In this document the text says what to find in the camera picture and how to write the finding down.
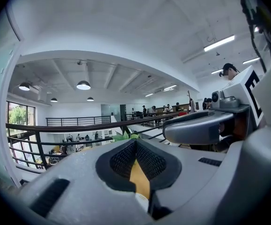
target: black mesh vent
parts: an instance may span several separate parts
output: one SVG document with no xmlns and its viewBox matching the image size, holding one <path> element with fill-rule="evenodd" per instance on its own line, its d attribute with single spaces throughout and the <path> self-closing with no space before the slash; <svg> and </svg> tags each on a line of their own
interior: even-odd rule
<svg viewBox="0 0 271 225">
<path fill-rule="evenodd" d="M 110 159 L 110 167 L 124 178 L 130 179 L 131 169 L 135 161 L 136 143 L 130 144 Z"/>
<path fill-rule="evenodd" d="M 31 209 L 42 217 L 46 217 L 48 212 L 60 198 L 62 193 L 69 185 L 69 181 L 65 179 L 55 180 L 49 187 L 36 199 L 31 205 Z"/>
<path fill-rule="evenodd" d="M 136 158 L 148 180 L 158 176 L 167 166 L 167 163 L 163 157 L 157 155 L 141 144 L 137 145 Z"/>
<path fill-rule="evenodd" d="M 206 157 L 202 157 L 198 161 L 201 162 L 201 163 L 206 163 L 206 164 L 217 166 L 217 167 L 219 167 L 220 164 L 221 164 L 221 161 L 206 158 Z"/>
</svg>

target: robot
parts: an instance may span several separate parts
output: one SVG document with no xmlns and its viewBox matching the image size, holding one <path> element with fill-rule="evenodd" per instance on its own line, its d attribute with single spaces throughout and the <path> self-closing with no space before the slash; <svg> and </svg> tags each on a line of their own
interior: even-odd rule
<svg viewBox="0 0 271 225">
<path fill-rule="evenodd" d="M 142 139 L 114 142 L 66 157 L 24 186 L 18 198 L 42 224 L 240 222 L 271 187 L 271 125 L 257 129 L 262 107 L 248 97 L 250 86 L 243 86 L 252 75 L 248 69 L 215 91 L 211 110 L 164 124 L 163 133 L 173 142 L 206 144 L 218 141 L 220 122 L 246 114 L 247 138 L 233 143 L 226 154 Z M 271 83 L 271 70 L 266 76 L 259 85 Z M 135 160 L 150 182 L 148 211 L 129 181 Z"/>
</svg>

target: metal railing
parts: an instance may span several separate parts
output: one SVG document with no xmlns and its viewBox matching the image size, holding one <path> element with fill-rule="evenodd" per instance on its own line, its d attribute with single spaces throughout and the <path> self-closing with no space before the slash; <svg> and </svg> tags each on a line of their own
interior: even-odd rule
<svg viewBox="0 0 271 225">
<path fill-rule="evenodd" d="M 79 142 L 42 142 L 41 141 L 41 136 L 40 133 L 71 133 L 71 132 L 85 132 L 85 131 L 95 131 L 95 130 L 102 130 L 102 129 L 109 129 L 109 128 L 123 128 L 127 127 L 128 125 L 134 125 L 134 124 L 149 124 L 149 123 L 154 123 L 155 121 L 157 122 L 157 126 L 154 126 L 152 128 L 148 128 L 146 130 L 142 130 L 139 132 L 133 132 L 133 134 L 141 134 L 153 129 L 161 128 L 163 123 L 162 120 L 167 120 L 171 119 L 175 116 L 178 116 L 178 113 L 170 113 L 170 114 L 154 114 L 154 116 L 151 117 L 145 117 L 142 119 L 131 119 L 128 121 L 123 121 L 123 122 L 113 122 L 113 123 L 100 123 L 100 124 L 94 124 L 94 125 L 88 125 L 88 126 L 26 126 L 26 125 L 17 125 L 17 124 L 6 124 L 6 128 L 11 128 L 11 129 L 16 129 L 16 130 L 21 130 L 21 131 L 27 131 L 27 133 L 21 134 L 21 137 L 18 136 L 8 136 L 8 142 L 10 144 L 10 150 L 12 151 L 18 151 L 22 152 L 24 154 L 24 159 L 22 158 L 17 158 L 16 156 L 13 156 L 13 159 L 16 161 L 21 161 L 25 162 L 27 166 L 25 168 L 18 167 L 20 169 L 33 172 L 33 173 L 38 173 L 35 172 L 34 169 L 29 169 L 28 165 L 35 165 L 37 169 L 48 169 L 49 167 L 53 166 L 57 162 L 52 162 L 52 161 L 59 161 L 63 159 L 64 157 L 68 156 L 66 154 L 66 148 L 68 146 L 74 146 L 74 145 L 80 145 L 86 146 L 91 145 L 93 143 L 100 143 L 104 141 L 110 141 L 113 140 L 113 138 L 110 136 L 108 138 L 104 139 L 95 139 L 95 140 L 90 140 L 90 141 L 79 141 Z M 29 138 L 31 136 L 35 135 L 35 141 L 31 141 Z M 162 135 L 162 132 L 159 134 L 150 137 L 149 139 L 156 138 L 158 136 Z M 30 151 L 14 148 L 13 144 L 15 143 L 28 143 L 29 144 L 29 149 Z M 32 150 L 32 144 L 36 144 L 38 148 L 38 152 L 33 152 Z M 47 154 L 44 153 L 43 146 L 46 145 L 54 145 L 54 146 L 60 146 L 61 154 Z M 30 161 L 27 159 L 26 154 L 31 154 L 33 160 Z"/>
<path fill-rule="evenodd" d="M 46 118 L 47 126 L 88 126 L 110 123 L 110 116 L 80 117 L 80 118 Z"/>
<path fill-rule="evenodd" d="M 130 113 L 130 114 L 125 114 L 125 120 L 130 121 L 130 120 L 137 120 L 139 121 L 139 124 L 142 126 L 148 126 L 148 127 L 161 127 L 163 123 L 168 120 L 170 117 L 163 117 L 164 115 L 168 114 L 173 114 L 174 116 L 178 115 L 180 112 L 158 112 L 158 113 Z M 141 119 L 143 118 L 155 118 L 155 120 L 150 120 L 150 121 L 142 121 Z"/>
</svg>

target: person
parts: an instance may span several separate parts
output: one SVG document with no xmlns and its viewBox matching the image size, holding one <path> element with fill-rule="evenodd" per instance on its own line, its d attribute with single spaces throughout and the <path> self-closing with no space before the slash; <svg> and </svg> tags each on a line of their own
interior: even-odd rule
<svg viewBox="0 0 271 225">
<path fill-rule="evenodd" d="M 176 111 L 183 111 L 184 108 L 183 107 L 180 107 L 179 103 L 176 103 Z"/>
<path fill-rule="evenodd" d="M 207 98 L 207 100 L 206 100 L 207 109 L 209 109 L 211 107 L 211 102 L 212 102 L 212 99 L 211 98 Z"/>
<path fill-rule="evenodd" d="M 69 136 L 66 138 L 66 140 L 73 142 L 73 135 L 69 134 Z"/>
<path fill-rule="evenodd" d="M 135 110 L 134 110 L 134 108 L 132 108 L 131 114 L 132 114 L 132 119 L 134 119 L 134 115 L 135 115 Z"/>
<path fill-rule="evenodd" d="M 203 102 L 203 110 L 207 109 L 207 98 L 204 98 L 204 102 Z"/>
<path fill-rule="evenodd" d="M 172 111 L 173 111 L 173 107 L 170 106 L 169 104 L 168 104 L 168 111 L 169 111 L 169 112 L 172 112 Z"/>
<path fill-rule="evenodd" d="M 195 104 L 195 102 L 192 100 L 191 97 L 190 97 L 189 111 L 192 112 L 192 113 L 194 113 L 194 112 L 197 111 L 197 109 L 196 109 L 196 104 Z"/>
<path fill-rule="evenodd" d="M 190 99 L 190 106 L 193 113 L 197 111 L 196 103 L 192 100 L 192 98 Z"/>
<path fill-rule="evenodd" d="M 223 67 L 223 73 L 220 73 L 220 76 L 223 75 L 227 80 L 232 80 L 235 76 L 239 74 L 239 71 L 231 63 L 226 63 Z"/>
<path fill-rule="evenodd" d="M 168 111 L 168 108 L 167 108 L 165 105 L 163 105 L 162 112 L 163 112 L 163 113 L 166 113 L 167 111 Z"/>
<path fill-rule="evenodd" d="M 143 105 L 143 114 L 146 114 L 146 106 Z"/>
<path fill-rule="evenodd" d="M 156 110 L 156 106 L 152 106 L 151 113 L 158 113 L 158 111 Z"/>
<path fill-rule="evenodd" d="M 152 106 L 151 113 L 158 113 L 158 110 L 156 110 L 156 106 Z M 158 124 L 159 124 L 159 120 L 155 120 L 155 125 L 157 126 Z"/>
<path fill-rule="evenodd" d="M 80 141 L 80 134 L 77 135 L 76 141 L 77 141 L 77 142 Z M 76 144 L 76 149 L 79 150 L 80 148 L 81 148 L 81 144 Z"/>
</svg>

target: white ceiling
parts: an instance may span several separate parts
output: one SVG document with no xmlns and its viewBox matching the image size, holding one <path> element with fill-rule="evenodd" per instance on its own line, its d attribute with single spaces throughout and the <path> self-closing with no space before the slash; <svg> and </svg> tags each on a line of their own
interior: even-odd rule
<svg viewBox="0 0 271 225">
<path fill-rule="evenodd" d="M 70 21 L 83 21 L 83 18 L 86 21 L 95 15 L 100 17 L 101 24 L 120 24 L 131 32 L 140 31 L 149 41 L 164 44 L 182 61 L 179 73 L 193 73 L 198 81 L 211 76 L 212 71 L 222 68 L 227 62 L 241 71 L 247 67 L 242 65 L 243 61 L 256 57 L 240 0 L 29 0 L 29 3 L 34 17 L 30 11 L 28 20 L 23 16 L 16 17 L 19 25 L 25 25 L 26 29 L 22 28 L 21 32 L 26 38 L 32 28 L 37 26 L 37 30 L 43 31 L 52 20 L 57 21 L 58 16 L 67 17 Z M 87 23 L 82 25 L 86 30 Z M 234 42 L 204 52 L 203 48 L 214 40 L 230 35 L 235 35 Z M 259 51 L 264 52 L 266 43 L 263 36 L 256 34 L 255 41 Z M 33 72 L 26 74 L 26 68 Z M 76 60 L 29 62 L 20 64 L 16 72 L 32 83 L 40 78 L 43 86 L 45 83 L 47 87 L 66 91 L 72 90 L 85 76 L 84 67 L 78 66 Z M 94 88 L 145 95 L 175 83 L 159 74 L 151 74 L 152 77 L 148 78 L 149 74 L 143 69 L 113 65 L 110 61 L 88 61 L 89 82 Z"/>
<path fill-rule="evenodd" d="M 81 80 L 89 81 L 93 89 L 109 89 L 122 93 L 134 93 L 144 97 L 155 89 L 173 83 L 154 74 L 93 60 L 53 59 L 17 64 L 9 86 L 13 91 L 22 82 L 35 88 L 47 88 L 49 93 L 76 91 Z"/>
</svg>

